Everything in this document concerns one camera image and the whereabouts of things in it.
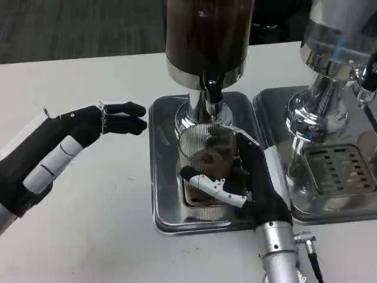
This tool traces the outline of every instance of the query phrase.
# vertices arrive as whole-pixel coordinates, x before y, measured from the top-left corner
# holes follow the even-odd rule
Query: white table
[[[265,88],[309,84],[299,43],[250,47],[243,78],[229,90],[250,99]],[[0,66],[0,147],[43,106],[60,114],[88,102],[131,100],[149,107],[184,94],[165,55]],[[50,195],[0,238],[0,281],[261,282],[252,231],[166,237],[151,216],[148,132],[106,135],[82,152]],[[374,282],[377,222],[300,227],[318,238],[325,282]],[[302,267],[313,279],[305,249]]]

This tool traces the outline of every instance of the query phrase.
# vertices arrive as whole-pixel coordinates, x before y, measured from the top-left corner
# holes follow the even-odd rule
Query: gray carpet
[[[164,51],[162,0],[0,0],[0,64]]]

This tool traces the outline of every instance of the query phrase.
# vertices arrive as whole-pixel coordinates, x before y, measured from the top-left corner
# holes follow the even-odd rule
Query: robotic hand
[[[237,184],[230,180],[216,180],[191,167],[182,168],[180,175],[191,185],[229,205],[240,208],[254,220],[254,231],[259,240],[260,257],[266,270],[264,282],[299,283],[305,282],[299,268],[298,243],[305,243],[313,269],[320,283],[320,274],[313,246],[315,237],[309,233],[293,234],[291,212],[283,198],[275,191],[269,174],[264,151],[245,131],[235,127],[223,126],[233,130],[242,169],[247,172],[243,187],[251,193],[248,198],[232,192]]]
[[[144,115],[145,108],[132,102],[99,102],[56,118],[44,109],[1,152],[0,235],[46,197],[82,149],[101,134],[141,134],[147,128]]]

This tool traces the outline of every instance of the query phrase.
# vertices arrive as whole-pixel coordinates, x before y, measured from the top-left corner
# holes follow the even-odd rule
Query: metal base plate
[[[185,201],[178,176],[178,145],[174,117],[189,96],[157,99],[149,109],[150,162],[153,217],[166,234],[208,233],[251,229],[253,222],[239,209],[228,205],[192,206]],[[234,125],[255,135],[251,102],[241,93],[224,93],[224,102],[233,111]]]
[[[285,105],[306,88],[264,90],[253,100],[260,142],[277,146],[286,176],[292,165],[293,135],[285,125]],[[302,224],[377,219],[377,137],[356,97],[345,93],[343,102],[349,114],[345,132],[326,144],[303,149],[301,162],[292,170],[295,174],[287,177],[292,215]],[[369,106],[376,113],[377,100]]]

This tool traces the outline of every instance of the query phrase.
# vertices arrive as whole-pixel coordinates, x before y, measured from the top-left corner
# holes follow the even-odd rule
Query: stainless steel tray
[[[228,205],[192,206],[185,201],[178,177],[178,147],[174,117],[188,96],[157,99],[149,109],[153,217],[162,233],[188,234],[251,229],[253,222]],[[251,102],[241,93],[224,93],[234,124],[257,139]]]

